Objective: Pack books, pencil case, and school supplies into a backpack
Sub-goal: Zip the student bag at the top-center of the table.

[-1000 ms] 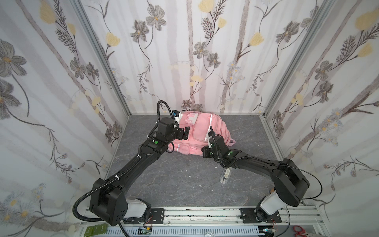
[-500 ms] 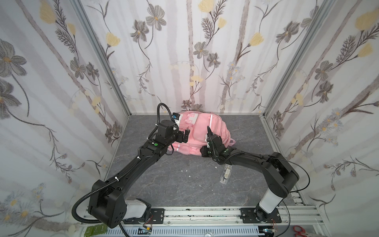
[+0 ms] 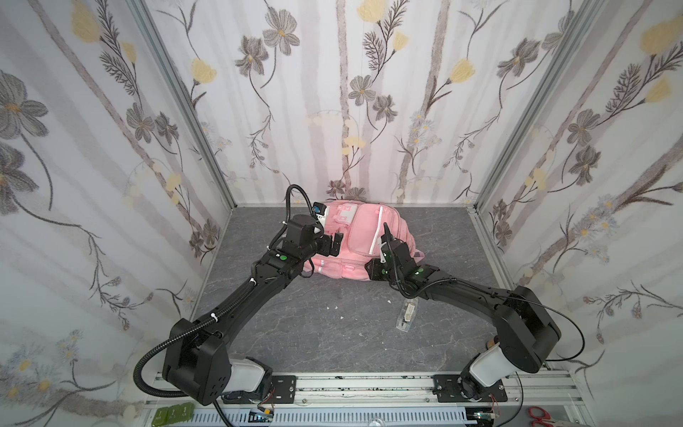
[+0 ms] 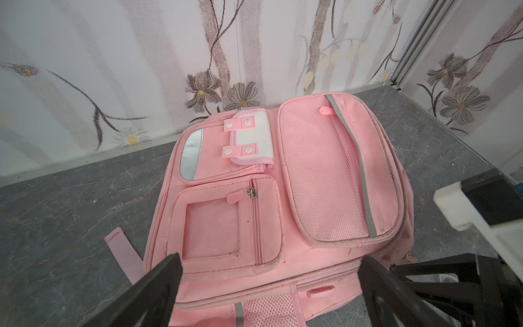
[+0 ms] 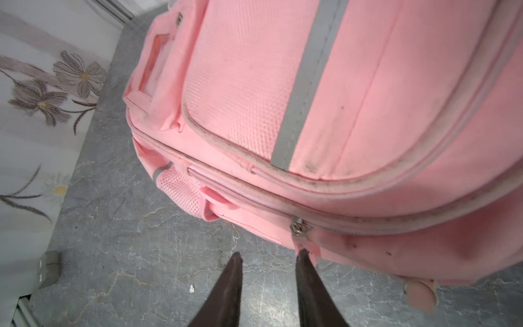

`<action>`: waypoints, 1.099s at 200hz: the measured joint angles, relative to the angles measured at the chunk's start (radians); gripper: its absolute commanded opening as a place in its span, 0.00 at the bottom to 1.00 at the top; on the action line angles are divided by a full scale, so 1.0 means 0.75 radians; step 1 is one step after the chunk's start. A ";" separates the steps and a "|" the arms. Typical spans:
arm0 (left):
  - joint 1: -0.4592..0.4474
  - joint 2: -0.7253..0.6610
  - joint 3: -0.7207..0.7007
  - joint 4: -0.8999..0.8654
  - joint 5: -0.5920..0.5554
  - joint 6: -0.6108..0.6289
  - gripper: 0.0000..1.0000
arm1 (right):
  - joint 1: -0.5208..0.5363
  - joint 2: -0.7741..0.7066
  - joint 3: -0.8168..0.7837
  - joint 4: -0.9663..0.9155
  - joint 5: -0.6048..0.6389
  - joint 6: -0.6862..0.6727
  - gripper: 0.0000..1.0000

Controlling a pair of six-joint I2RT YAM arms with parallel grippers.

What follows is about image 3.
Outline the clear plastic case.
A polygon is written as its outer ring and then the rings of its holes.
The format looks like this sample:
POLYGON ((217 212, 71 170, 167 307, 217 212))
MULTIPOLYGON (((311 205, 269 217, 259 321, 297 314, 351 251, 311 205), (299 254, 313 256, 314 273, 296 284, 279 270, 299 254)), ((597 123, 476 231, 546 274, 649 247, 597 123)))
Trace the clear plastic case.
POLYGON ((396 322, 396 329, 402 332, 408 332, 412 327, 415 319, 415 314, 418 307, 418 300, 406 299, 403 302, 402 309, 398 315, 396 322))

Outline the pink backpack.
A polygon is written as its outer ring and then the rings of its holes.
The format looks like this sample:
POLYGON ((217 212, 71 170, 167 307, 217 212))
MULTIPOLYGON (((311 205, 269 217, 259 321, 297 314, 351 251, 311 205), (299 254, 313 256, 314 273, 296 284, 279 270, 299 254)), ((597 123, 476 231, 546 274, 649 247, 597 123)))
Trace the pink backpack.
POLYGON ((304 268, 332 279, 368 281, 365 265, 378 258, 381 252, 384 225, 392 235, 407 243, 416 261, 424 258, 424 252, 416 248, 414 236, 399 211, 391 206, 363 203, 354 200, 336 200, 325 204, 325 233, 343 234, 340 254, 312 258, 304 268))

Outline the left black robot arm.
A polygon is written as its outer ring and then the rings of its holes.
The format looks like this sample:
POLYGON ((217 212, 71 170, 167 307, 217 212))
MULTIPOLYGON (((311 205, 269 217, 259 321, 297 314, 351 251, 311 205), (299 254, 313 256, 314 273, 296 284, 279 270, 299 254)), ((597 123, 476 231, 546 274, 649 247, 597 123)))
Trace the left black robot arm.
POLYGON ((255 261, 248 279, 212 311, 194 321, 179 320, 167 340, 145 353, 133 369, 133 382, 143 393, 163 399, 191 398, 202 406, 219 407, 227 393, 270 390, 268 367, 254 359, 231 359, 229 348, 241 329, 265 304, 286 289, 317 254, 336 254, 341 240, 325 234, 319 215, 325 207, 306 204, 305 215, 293 215, 293 192, 286 189, 282 228, 255 261))

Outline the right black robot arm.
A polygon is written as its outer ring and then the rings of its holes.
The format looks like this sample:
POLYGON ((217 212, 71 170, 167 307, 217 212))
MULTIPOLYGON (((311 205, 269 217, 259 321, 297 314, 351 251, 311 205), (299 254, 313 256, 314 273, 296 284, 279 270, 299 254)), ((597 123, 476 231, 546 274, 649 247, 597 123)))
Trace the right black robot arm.
POLYGON ((542 304, 531 289, 482 286, 419 264, 407 242, 393 236, 386 223, 380 256, 366 264, 366 271, 370 279, 388 282, 407 299, 449 304, 493 325, 498 342, 468 362, 456 381, 457 393, 465 400, 482 400, 508 375, 538 373, 562 338, 551 317, 560 312, 542 304))

